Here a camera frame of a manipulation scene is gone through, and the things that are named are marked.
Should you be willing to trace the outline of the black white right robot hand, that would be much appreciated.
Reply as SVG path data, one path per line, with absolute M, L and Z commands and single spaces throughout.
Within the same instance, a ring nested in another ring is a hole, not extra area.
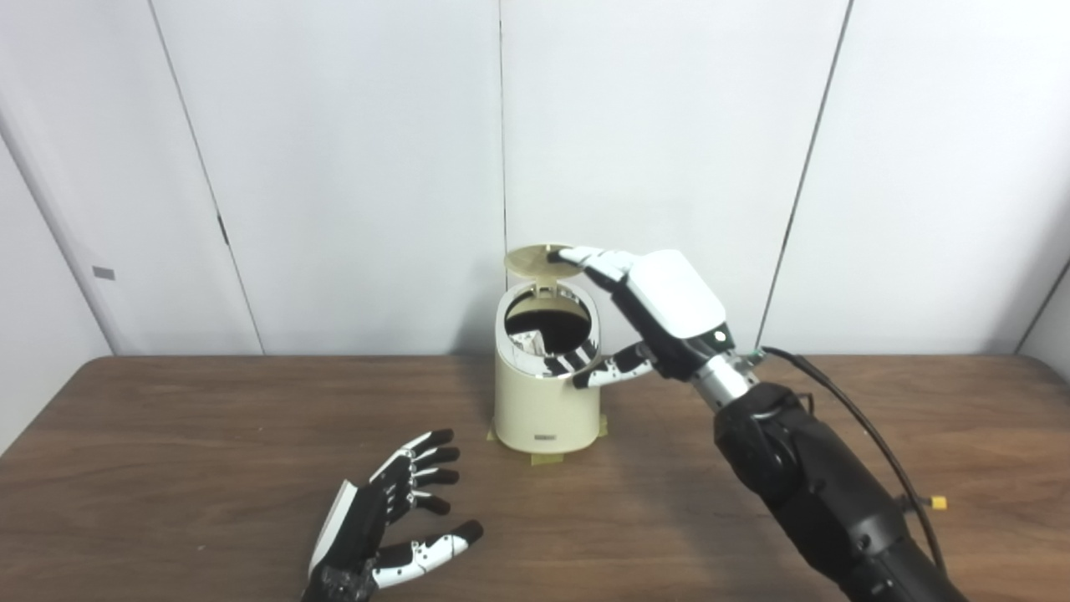
M 547 262 L 588 275 L 639 333 L 635 345 L 574 377 L 574 388 L 633 380 L 651 370 L 667 380 L 696 381 L 734 365 L 736 346 L 727 328 L 725 305 L 681 251 L 630 254 L 562 247 L 548 252 Z

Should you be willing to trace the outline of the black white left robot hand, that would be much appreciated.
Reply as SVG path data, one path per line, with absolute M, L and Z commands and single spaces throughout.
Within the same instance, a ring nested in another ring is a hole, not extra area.
M 428 431 L 399 446 L 367 483 L 343 480 L 318 532 L 303 601 L 367 601 L 450 564 L 484 536 L 482 523 L 467 521 L 450 531 L 382 544 L 387 527 L 413 510 L 450 514 L 450 503 L 424 488 L 458 483 L 459 472 L 447 466 L 460 456 L 454 437 L 450 428 Z

